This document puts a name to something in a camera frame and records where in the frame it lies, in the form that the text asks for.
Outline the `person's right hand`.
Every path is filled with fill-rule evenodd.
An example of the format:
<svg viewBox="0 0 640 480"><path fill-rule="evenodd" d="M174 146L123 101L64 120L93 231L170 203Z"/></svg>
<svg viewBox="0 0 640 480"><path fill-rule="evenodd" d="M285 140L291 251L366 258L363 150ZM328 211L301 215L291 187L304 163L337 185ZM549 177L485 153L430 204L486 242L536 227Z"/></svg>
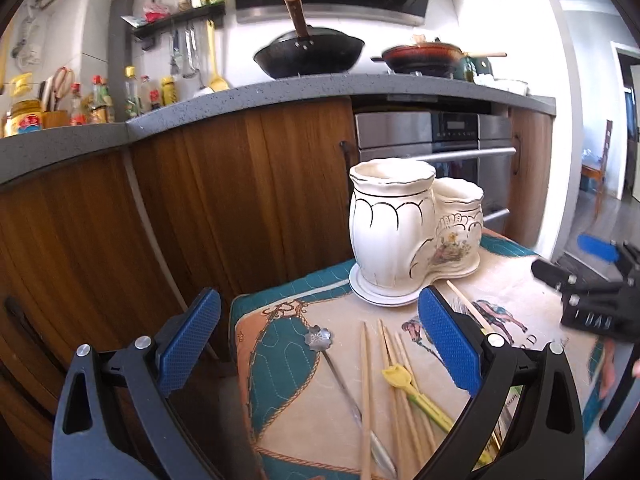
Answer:
<svg viewBox="0 0 640 480"><path fill-rule="evenodd" d="M603 347L599 399L604 400L616 384L615 353L617 350L626 349L629 344L611 338L600 338L599 341Z"/></svg>

